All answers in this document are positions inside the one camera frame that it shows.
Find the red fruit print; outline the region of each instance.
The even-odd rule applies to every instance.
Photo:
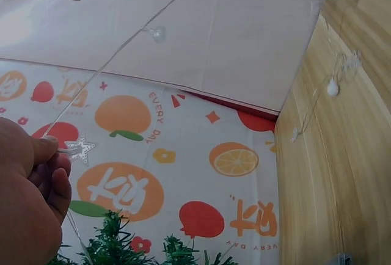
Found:
[[[252,114],[238,111],[238,115],[246,127],[256,132],[274,132],[274,128],[276,127],[276,123],[265,120],[264,118],[256,117]]]
[[[31,100],[44,103],[49,102],[53,98],[53,96],[53,86],[49,82],[43,81],[35,86]]]
[[[215,238],[224,230],[224,218],[220,212],[201,201],[190,201],[184,204],[179,211],[179,218],[183,225],[181,231],[192,239],[195,236]]]
[[[34,138],[41,138],[46,130],[49,128],[50,124],[43,126],[38,131],[33,133]],[[50,130],[48,135],[54,136],[59,141],[59,148],[67,149],[68,147],[65,144],[65,141],[76,141],[79,137],[79,131],[70,123],[56,123],[53,128]]]

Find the red flower print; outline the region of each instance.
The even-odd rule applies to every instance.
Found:
[[[136,253],[144,251],[147,254],[151,251],[152,243],[149,239],[142,239],[139,236],[135,236],[130,246]]]
[[[28,121],[29,121],[28,118],[26,118],[26,117],[21,117],[21,118],[18,119],[18,124],[19,124],[19,125],[25,125]]]

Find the wood grain surface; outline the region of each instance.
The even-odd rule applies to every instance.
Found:
[[[391,110],[391,0],[327,0],[323,16],[351,50],[361,50],[364,70]]]
[[[391,114],[363,68],[323,87],[304,134],[292,142],[335,51],[321,17],[277,121],[281,264],[323,264],[342,252],[355,264],[391,264]],[[350,50],[332,31],[340,50]]]
[[[347,252],[354,264],[391,264],[391,0],[327,0],[323,15],[335,31],[319,18],[277,121],[280,263],[324,264]],[[335,52],[355,49],[363,67],[338,97],[321,89],[293,143]]]

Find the green artificial tree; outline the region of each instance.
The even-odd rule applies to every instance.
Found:
[[[97,235],[95,239],[90,239],[89,245],[86,247],[88,256],[85,253],[80,253],[82,256],[81,265],[160,265],[155,260],[155,257],[148,257],[144,251],[136,252],[130,246],[134,234],[128,233],[123,229],[128,225],[129,221],[122,224],[124,217],[118,212],[109,211],[104,215],[103,228],[95,228]],[[166,260],[161,265],[199,265],[194,257],[194,253],[199,251],[194,250],[184,245],[179,239],[173,235],[165,238],[164,253]],[[233,261],[232,257],[227,258],[224,262],[221,259],[225,254],[219,253],[214,262],[210,262],[210,256],[204,251],[205,265],[238,265]],[[78,265],[71,259],[57,254],[47,265]]]

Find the star ornament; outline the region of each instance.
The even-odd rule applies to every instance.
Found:
[[[88,155],[87,153],[91,151],[96,144],[91,142],[86,142],[86,137],[84,134],[80,134],[77,141],[66,141],[64,142],[68,149],[78,148],[79,153],[72,154],[71,159],[80,159],[86,166],[88,166]]]

